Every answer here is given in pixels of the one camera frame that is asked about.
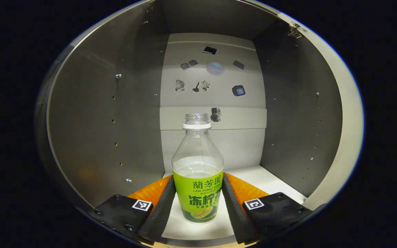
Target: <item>hinge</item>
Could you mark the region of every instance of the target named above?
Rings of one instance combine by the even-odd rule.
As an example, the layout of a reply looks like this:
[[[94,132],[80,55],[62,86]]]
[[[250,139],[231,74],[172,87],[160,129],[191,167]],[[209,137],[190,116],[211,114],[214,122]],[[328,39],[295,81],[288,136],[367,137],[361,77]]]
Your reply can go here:
[[[291,21],[291,22],[292,22],[292,24],[289,24],[290,30],[288,31],[287,36],[293,36],[296,39],[301,38],[303,35],[299,32],[299,30],[305,32],[306,29],[294,21]]]

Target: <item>white floor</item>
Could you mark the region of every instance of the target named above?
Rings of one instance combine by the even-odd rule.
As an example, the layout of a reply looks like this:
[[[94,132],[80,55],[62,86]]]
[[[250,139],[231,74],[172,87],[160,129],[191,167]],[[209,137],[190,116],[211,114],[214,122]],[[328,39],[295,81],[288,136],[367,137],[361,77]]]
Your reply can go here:
[[[303,201],[307,199],[260,165],[230,169],[225,172],[254,185],[268,194],[282,192],[299,204],[302,204]],[[219,208],[214,220],[202,225],[192,224],[185,220],[176,194],[172,202],[170,217],[162,237],[175,240],[211,240],[233,235],[234,232],[229,220],[223,194],[220,196]]]

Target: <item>lemon tea label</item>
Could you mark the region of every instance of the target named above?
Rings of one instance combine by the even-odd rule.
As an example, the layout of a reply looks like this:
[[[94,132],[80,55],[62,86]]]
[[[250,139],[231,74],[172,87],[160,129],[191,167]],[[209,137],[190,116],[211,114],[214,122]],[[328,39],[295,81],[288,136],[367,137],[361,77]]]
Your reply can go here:
[[[175,189],[183,215],[189,221],[204,223],[212,220],[218,208],[223,170],[205,178],[189,178],[173,171]]]

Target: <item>clear plastic bottle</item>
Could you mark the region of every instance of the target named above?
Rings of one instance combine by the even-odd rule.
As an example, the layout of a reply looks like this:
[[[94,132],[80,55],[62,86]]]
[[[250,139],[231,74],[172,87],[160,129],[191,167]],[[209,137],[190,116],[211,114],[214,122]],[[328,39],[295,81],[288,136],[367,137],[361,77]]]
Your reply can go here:
[[[183,216],[192,223],[215,218],[223,182],[223,157],[209,139],[207,114],[187,114],[186,135],[172,157]]]

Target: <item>lemon slice graphic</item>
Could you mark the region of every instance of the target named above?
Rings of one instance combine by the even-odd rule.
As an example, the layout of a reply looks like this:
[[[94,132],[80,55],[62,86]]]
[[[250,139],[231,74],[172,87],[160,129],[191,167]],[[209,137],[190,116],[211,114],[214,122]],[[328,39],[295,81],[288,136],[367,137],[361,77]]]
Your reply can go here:
[[[196,213],[196,214],[194,215],[194,218],[197,218],[197,219],[205,218],[206,216],[208,216],[208,215],[211,213],[211,211],[212,211],[213,208],[214,208],[214,207],[211,206],[211,207],[208,207],[208,208],[203,209],[202,211]]]

